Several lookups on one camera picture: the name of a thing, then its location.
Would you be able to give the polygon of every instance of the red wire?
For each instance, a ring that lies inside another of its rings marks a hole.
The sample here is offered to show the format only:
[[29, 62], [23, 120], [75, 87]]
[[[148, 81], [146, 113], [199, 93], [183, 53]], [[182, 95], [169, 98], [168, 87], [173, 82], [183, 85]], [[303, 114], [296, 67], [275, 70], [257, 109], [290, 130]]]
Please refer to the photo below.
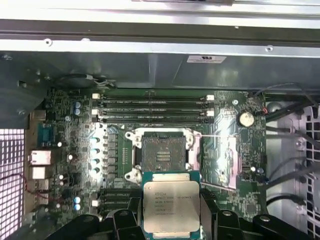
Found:
[[264, 112], [264, 114], [268, 114], [268, 109], [266, 107], [263, 107], [262, 111]]
[[26, 178], [25, 176], [23, 176], [21, 173], [13, 173], [13, 174], [10, 174], [10, 175], [8, 175], [8, 176], [4, 176], [4, 177], [0, 178], [0, 181], [5, 180], [5, 179], [8, 179], [8, 178], [13, 177], [13, 176], [20, 176], [20, 177], [23, 179], [23, 181], [24, 181], [24, 190], [25, 190], [27, 193], [30, 193], [30, 194], [32, 194], [32, 195], [35, 195], [35, 196], [37, 196], [37, 197], [39, 197], [39, 198], [48, 199], [48, 197], [46, 197], [46, 196], [43, 196], [43, 195], [41, 195], [41, 194], [39, 194], [39, 193], [37, 193], [37, 192], [32, 192], [32, 191], [30, 191], [30, 190], [28, 189], [28, 181], [27, 181], [27, 178]]

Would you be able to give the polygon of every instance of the mounting screw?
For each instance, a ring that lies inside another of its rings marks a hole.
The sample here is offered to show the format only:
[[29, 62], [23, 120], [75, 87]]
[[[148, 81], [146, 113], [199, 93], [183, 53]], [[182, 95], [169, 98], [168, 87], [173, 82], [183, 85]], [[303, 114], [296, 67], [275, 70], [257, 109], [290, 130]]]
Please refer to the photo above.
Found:
[[12, 58], [12, 56], [9, 56], [9, 55], [7, 55], [7, 54], [5, 54], [5, 55], [2, 55], [2, 57], [1, 57], [3, 60], [5, 60], [5, 61], [11, 61], [13, 58]]
[[260, 220], [263, 222], [270, 222], [270, 218], [268, 218], [267, 216], [261, 216]]
[[259, 167], [257, 170], [258, 174], [263, 174], [265, 170], [262, 167]]
[[24, 110], [24, 109], [19, 109], [17, 112], [18, 112], [18, 115], [20, 115], [20, 116], [26, 114], [26, 110]]
[[50, 38], [46, 38], [46, 39], [44, 40], [44, 42], [45, 42], [45, 44], [46, 44], [48, 47], [50, 47], [50, 46], [52, 45], [52, 43], [53, 43]]
[[274, 46], [272, 46], [272, 45], [268, 45], [265, 48], [265, 51], [268, 52], [268, 53], [272, 52], [273, 50], [274, 50]]
[[232, 213], [229, 211], [223, 211], [222, 214], [228, 217], [232, 215]]

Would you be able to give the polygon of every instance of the perforated metal grille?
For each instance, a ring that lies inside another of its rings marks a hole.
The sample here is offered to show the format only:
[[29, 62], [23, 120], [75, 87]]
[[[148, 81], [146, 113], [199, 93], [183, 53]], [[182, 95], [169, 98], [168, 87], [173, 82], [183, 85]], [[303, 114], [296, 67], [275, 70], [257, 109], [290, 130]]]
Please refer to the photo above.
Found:
[[22, 225], [25, 131], [0, 129], [0, 240]]
[[[320, 122], [318, 116], [318, 110], [312, 109], [313, 116], [306, 116], [306, 134], [315, 140], [320, 140]], [[310, 166], [312, 162], [320, 162], [320, 149], [313, 146], [311, 143], [306, 143], [306, 165]], [[313, 238], [320, 238], [320, 210], [315, 206], [315, 200], [318, 201], [317, 196], [315, 195], [318, 191], [319, 186], [315, 187], [315, 178], [312, 175], [309, 175], [307, 179], [307, 233]]]

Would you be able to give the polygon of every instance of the white label sticker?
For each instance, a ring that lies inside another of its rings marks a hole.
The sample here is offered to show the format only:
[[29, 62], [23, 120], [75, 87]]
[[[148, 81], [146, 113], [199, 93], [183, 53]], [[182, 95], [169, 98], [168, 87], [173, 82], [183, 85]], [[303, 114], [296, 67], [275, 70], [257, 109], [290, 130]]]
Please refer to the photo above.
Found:
[[186, 62], [194, 64], [221, 64], [226, 58], [226, 56], [190, 55]]

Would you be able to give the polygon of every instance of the motherboard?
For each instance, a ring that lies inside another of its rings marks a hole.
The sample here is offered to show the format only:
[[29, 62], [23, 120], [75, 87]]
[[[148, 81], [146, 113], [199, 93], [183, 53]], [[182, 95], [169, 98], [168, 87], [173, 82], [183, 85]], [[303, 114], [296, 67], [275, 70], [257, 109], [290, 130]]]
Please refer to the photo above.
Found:
[[187, 89], [52, 89], [32, 167], [39, 204], [63, 226], [101, 219], [141, 196], [147, 172], [193, 172], [223, 209], [261, 213], [266, 181], [263, 95]]

